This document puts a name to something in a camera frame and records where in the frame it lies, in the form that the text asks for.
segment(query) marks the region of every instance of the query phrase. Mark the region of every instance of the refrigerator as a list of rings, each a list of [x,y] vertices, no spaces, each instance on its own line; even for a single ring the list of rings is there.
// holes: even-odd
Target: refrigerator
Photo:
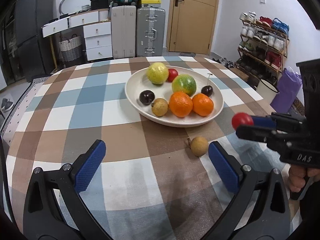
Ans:
[[[18,55],[25,78],[49,74],[54,69],[49,37],[42,37],[43,25],[53,18],[53,0],[17,0],[15,30]]]

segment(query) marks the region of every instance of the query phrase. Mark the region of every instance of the wooden door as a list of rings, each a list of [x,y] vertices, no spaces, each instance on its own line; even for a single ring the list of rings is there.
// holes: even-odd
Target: wooden door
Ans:
[[[207,54],[216,0],[174,0],[169,51]]]

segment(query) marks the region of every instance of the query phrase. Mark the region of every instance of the white plate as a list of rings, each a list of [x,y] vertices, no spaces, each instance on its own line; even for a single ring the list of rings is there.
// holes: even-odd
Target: white plate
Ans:
[[[206,117],[199,116],[195,112],[191,112],[188,116],[180,118],[175,116],[170,110],[165,116],[157,117],[151,111],[151,106],[144,106],[140,100],[139,95],[144,90],[151,90],[156,98],[164,98],[169,102],[170,96],[172,95],[172,88],[170,82],[165,82],[163,85],[154,85],[152,84],[147,76],[146,72],[148,68],[134,73],[125,85],[125,94],[137,111],[142,114],[144,117],[172,127],[194,127],[210,122],[212,119],[218,116],[223,109],[224,101],[220,89],[213,83],[211,80],[208,80],[207,77],[187,68],[174,67],[170,66],[178,71],[179,74],[189,74],[192,76],[197,84],[196,94],[201,93],[201,89],[204,86],[211,85],[213,87],[213,95],[210,97],[214,103],[214,109],[211,114]]]

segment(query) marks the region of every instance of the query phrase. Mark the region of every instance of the human hand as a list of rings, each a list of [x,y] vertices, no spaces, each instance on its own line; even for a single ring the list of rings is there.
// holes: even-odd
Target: human hand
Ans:
[[[291,165],[289,169],[289,188],[292,192],[300,192],[305,185],[304,177],[314,177],[314,181],[320,180],[320,169],[304,168],[298,165]]]

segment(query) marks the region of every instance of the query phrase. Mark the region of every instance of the plaid tablecloth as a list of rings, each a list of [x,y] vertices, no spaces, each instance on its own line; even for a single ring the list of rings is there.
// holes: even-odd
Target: plaid tablecloth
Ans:
[[[152,62],[190,68],[221,89],[225,105],[212,122],[173,128],[152,122],[130,105],[124,86]],[[276,167],[286,180],[289,165],[265,144],[239,140],[234,113],[267,115],[272,108],[244,81],[202,57],[118,59],[64,69],[50,77],[32,98],[15,132],[7,158],[13,211],[22,229],[23,206],[35,167],[59,169],[85,153],[96,139],[107,154],[88,189],[80,195],[114,239],[200,239],[230,202],[208,155],[195,157],[187,138],[218,140],[241,164],[259,171]],[[76,227],[57,192],[62,212]],[[254,195],[239,223],[253,209]],[[299,203],[290,201],[292,219]],[[292,221],[295,228],[297,221]]]

